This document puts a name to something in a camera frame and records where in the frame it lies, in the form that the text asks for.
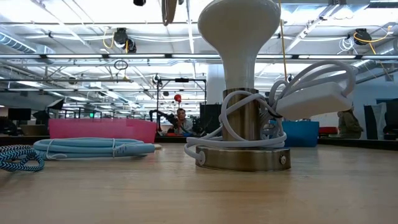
screw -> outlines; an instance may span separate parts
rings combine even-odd
[[[286,156],[280,156],[279,162],[280,162],[282,165],[285,165],[285,163],[286,163]]]

ceiling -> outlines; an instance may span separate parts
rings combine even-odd
[[[34,3],[35,0],[2,0],[0,1],[0,33],[6,32],[13,38],[31,46],[44,45],[56,54],[123,54],[124,51],[113,45],[110,49],[104,46],[111,45],[112,33],[119,27],[127,28],[127,34],[134,40],[138,54],[216,54],[214,48],[207,44],[200,36],[197,27],[198,17],[203,8],[211,0],[185,0],[184,4],[177,5],[174,23],[164,26],[162,23],[162,8],[160,0],[147,1],[143,7],[133,4],[133,0],[46,0],[41,1],[44,8]],[[380,8],[377,1],[334,1],[347,2],[347,5],[331,6],[329,1],[283,1],[282,18],[284,20],[285,48],[287,54],[301,55],[346,55],[372,54],[369,45],[353,45],[345,48],[343,41],[348,34],[352,35],[357,28],[366,28],[373,39],[380,39],[374,43],[376,48],[395,39],[398,26],[398,8],[396,4]],[[260,50],[260,54],[281,54],[282,41],[278,37],[278,29]],[[21,54],[6,45],[0,45],[1,54]],[[0,73],[3,78],[43,78],[50,74],[52,83],[39,83],[40,87],[23,83],[12,83],[9,88],[95,88],[128,89],[132,91],[116,92],[118,97],[99,96],[98,92],[86,91],[84,94],[75,92],[53,91],[54,97],[78,96],[87,98],[85,101],[69,98],[71,103],[125,103],[130,105],[113,105],[127,114],[134,110],[137,114],[146,114],[147,110],[154,109],[155,92],[152,83],[154,75],[160,78],[196,78],[206,79],[208,66],[220,64],[220,60],[200,59],[134,59],[127,60],[126,70],[118,71],[113,67],[115,60],[53,60],[52,64],[37,63],[36,60],[7,59],[2,60],[3,69]],[[301,70],[313,63],[314,60],[289,60],[288,74],[298,74]],[[11,76],[10,68],[18,74]],[[361,78],[373,75],[373,72],[360,74]],[[79,79],[122,79],[124,76],[133,82],[103,82],[98,86],[94,82],[79,82],[71,85],[67,82],[56,82],[59,79],[76,77]],[[255,67],[255,87],[264,91],[271,88],[275,80],[284,77],[282,60],[261,61]],[[170,92],[169,96],[160,96],[163,100],[162,110],[175,111],[177,105],[172,103],[174,94],[181,94],[188,105],[188,114],[198,114],[198,105],[204,99],[204,92],[200,84],[170,82],[165,88],[171,90],[193,90],[190,92]]]

light blue cable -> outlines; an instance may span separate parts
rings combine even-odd
[[[134,139],[70,138],[44,139],[33,148],[43,159],[144,156],[155,151],[153,144]]]

computer monitor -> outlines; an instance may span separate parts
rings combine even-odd
[[[32,110],[29,108],[8,108],[8,119],[11,121],[30,121]]]

pink box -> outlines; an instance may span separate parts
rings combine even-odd
[[[51,138],[118,138],[154,143],[156,123],[139,119],[50,119]]]

